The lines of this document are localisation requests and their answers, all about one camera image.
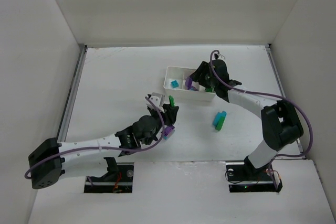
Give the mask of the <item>teal square lego brick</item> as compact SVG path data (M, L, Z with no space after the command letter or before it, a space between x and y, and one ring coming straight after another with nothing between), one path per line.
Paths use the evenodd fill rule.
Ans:
M176 89L176 88L180 87L180 84L179 84L179 82L177 80L171 81L170 84L171 84L171 88L173 88L173 89Z

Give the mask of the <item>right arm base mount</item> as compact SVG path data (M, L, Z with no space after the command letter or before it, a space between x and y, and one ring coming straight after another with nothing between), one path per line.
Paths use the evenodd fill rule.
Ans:
M281 176L272 164L255 169L247 158L226 162L225 178L230 193L279 193L283 188Z

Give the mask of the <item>small green lego brick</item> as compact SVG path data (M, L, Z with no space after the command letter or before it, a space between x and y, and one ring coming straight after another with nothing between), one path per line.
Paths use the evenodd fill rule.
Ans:
M224 116L220 116L218 119L216 119L214 122L215 130L220 131L223 127L224 121L225 121Z

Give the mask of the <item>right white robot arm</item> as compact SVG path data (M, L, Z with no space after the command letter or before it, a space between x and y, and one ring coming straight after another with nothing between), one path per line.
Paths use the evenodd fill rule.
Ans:
M261 119L263 140L244 159L245 174L252 175L265 169L285 146L303 135L302 124L290 102L267 99L264 95L245 91L241 82L229 78L224 61L203 61L190 78L205 88L213 88L219 98L238 105Z

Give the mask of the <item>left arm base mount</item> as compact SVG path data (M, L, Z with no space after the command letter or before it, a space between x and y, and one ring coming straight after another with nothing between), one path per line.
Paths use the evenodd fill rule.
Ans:
M133 191L134 163L117 163L105 158L107 171L101 177L87 177L85 194L129 194Z

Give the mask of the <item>purple lego brick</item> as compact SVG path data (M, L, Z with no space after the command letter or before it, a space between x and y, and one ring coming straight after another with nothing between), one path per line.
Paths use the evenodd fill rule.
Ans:
M167 126L164 130L164 135L172 135L175 131L175 127L174 126Z

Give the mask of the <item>teal long lego brick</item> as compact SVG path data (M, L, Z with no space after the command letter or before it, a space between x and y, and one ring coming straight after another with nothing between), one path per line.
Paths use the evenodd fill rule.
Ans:
M226 111L218 112L218 113L216 114L214 120L213 120L212 125L213 125L214 127L216 127L216 126L218 125L219 120L220 120L221 118L224 118L224 119L225 119L226 114L227 114Z

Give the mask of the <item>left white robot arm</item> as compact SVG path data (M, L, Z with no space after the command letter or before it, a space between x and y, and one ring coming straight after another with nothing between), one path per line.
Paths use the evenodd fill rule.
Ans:
M115 159L156 148L165 129L175 124L179 107L148 102L147 110L148 115L109 136L72 143L59 143L55 137L44 140L28 156L25 179L33 189L44 189L70 177L113 178L119 172Z

